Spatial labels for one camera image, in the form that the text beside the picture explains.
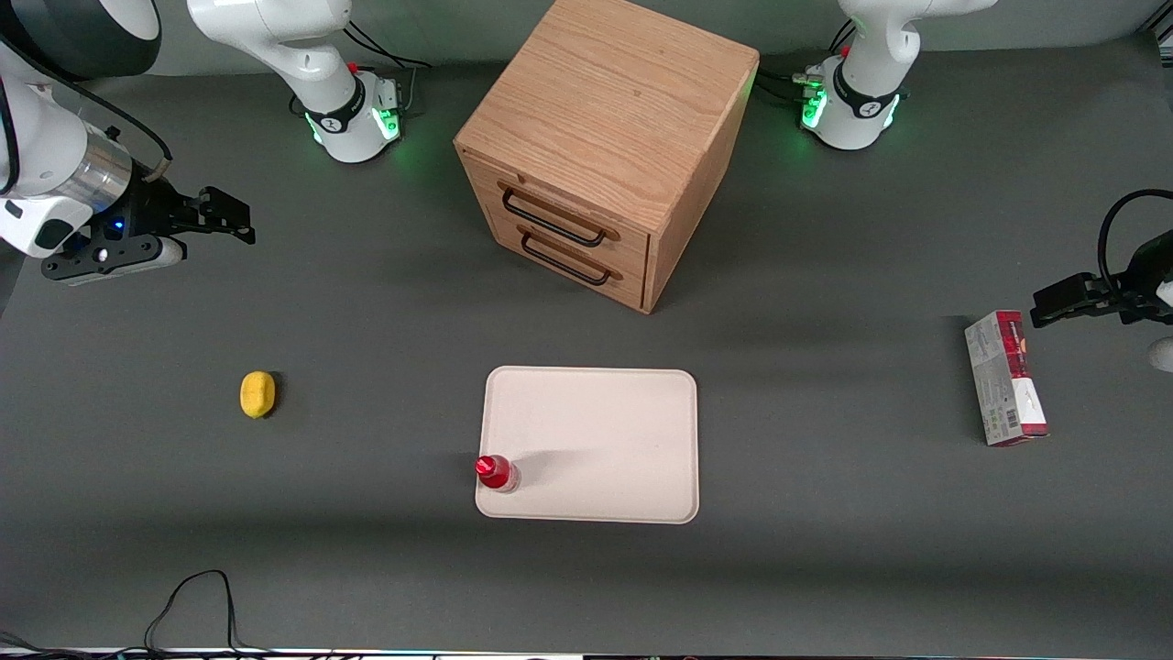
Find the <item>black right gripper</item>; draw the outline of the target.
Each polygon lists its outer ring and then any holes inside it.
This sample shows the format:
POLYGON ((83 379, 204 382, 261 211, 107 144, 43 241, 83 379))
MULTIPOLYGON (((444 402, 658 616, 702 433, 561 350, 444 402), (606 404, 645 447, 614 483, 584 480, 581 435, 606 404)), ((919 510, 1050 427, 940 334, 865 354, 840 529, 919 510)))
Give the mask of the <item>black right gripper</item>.
POLYGON ((184 231, 229 234, 256 244, 250 205, 213 185, 198 196, 179 193, 164 177, 147 182, 134 172, 118 200, 87 223, 88 246, 93 241, 120 241, 126 237, 175 237, 184 231))

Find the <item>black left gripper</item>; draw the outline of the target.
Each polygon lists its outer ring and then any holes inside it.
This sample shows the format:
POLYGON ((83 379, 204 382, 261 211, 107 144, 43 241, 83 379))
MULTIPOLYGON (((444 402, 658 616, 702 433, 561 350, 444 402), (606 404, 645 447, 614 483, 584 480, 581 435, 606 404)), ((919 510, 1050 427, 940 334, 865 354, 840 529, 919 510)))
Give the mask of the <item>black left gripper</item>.
POLYGON ((1035 292, 1035 309, 1030 309, 1036 329, 1082 317, 1118 314, 1123 325, 1151 321, 1172 325, 1172 233, 1165 231, 1135 250, 1127 268, 1112 275, 1113 295, 1101 275, 1069 275, 1035 292))

